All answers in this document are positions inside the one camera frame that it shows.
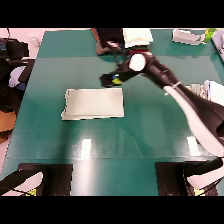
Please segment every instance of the green table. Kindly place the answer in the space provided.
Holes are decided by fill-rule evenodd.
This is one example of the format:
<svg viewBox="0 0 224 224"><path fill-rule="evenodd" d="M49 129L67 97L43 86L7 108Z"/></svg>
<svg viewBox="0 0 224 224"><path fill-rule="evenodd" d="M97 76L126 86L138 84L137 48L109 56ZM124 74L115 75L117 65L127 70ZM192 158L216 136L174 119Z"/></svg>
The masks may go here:
<svg viewBox="0 0 224 224"><path fill-rule="evenodd" d="M174 43L172 30L152 30L152 35L152 53L184 84L224 82L212 42ZM201 156L191 155L187 137L192 134L182 110L141 76L122 86L124 118L61 121L66 89L102 88L99 76L114 68L112 56L96 55L90 30L46 32L0 178L22 162L73 163L71 195L158 195L155 162L212 158L202 148ZM90 160L80 159L83 139L91 139Z"/></svg>

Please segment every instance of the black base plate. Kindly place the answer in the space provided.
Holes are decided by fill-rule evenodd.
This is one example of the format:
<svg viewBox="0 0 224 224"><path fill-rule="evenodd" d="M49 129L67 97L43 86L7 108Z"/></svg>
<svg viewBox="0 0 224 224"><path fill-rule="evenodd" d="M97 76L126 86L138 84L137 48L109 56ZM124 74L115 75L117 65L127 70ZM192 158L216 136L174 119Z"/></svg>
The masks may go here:
<svg viewBox="0 0 224 224"><path fill-rule="evenodd" d="M44 167L47 170L46 180L37 188L37 196L70 196L72 164L20 163L18 170L29 169L34 165Z"/></svg>
<svg viewBox="0 0 224 224"><path fill-rule="evenodd" d="M182 168L179 166L186 163L195 164L197 162L157 162L155 164L160 196L195 196L194 188L187 182L185 183ZM214 184L210 184L204 188L204 191L213 186ZM216 187L205 193L205 196L218 196Z"/></svg>

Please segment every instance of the folded cloth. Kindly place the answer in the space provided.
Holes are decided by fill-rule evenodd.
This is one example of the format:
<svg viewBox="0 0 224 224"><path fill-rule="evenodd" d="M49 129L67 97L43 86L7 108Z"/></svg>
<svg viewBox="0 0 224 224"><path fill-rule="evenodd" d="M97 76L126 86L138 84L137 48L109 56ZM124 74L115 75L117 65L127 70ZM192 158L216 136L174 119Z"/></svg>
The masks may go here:
<svg viewBox="0 0 224 224"><path fill-rule="evenodd" d="M10 74L9 87L14 88L15 86L20 84L18 79L25 68L26 66L21 66L13 69L13 71Z"/></svg>
<svg viewBox="0 0 224 224"><path fill-rule="evenodd" d="M62 120L124 117L123 93L114 89L68 89Z"/></svg>
<svg viewBox="0 0 224 224"><path fill-rule="evenodd" d="M149 45L153 42L149 28L123 28L125 48L136 45Z"/></svg>

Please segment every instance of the yellow object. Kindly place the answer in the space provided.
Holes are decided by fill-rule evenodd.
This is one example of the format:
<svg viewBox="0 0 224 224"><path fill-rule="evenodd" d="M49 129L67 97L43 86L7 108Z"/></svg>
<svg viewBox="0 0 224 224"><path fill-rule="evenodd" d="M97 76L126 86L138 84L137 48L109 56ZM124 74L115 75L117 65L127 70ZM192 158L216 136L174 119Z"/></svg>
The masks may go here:
<svg viewBox="0 0 224 224"><path fill-rule="evenodd" d="M195 196L198 196L199 194L202 194L204 192L205 192L204 190L198 190L198 189L194 188L194 194L195 194Z"/></svg>
<svg viewBox="0 0 224 224"><path fill-rule="evenodd" d="M113 82L114 84L117 84L117 85L122 84L122 82L121 82L121 80L120 80L119 78L113 79L112 82Z"/></svg>
<svg viewBox="0 0 224 224"><path fill-rule="evenodd" d="M33 196L37 196L37 189L33 189L28 192L29 194L32 194Z"/></svg>

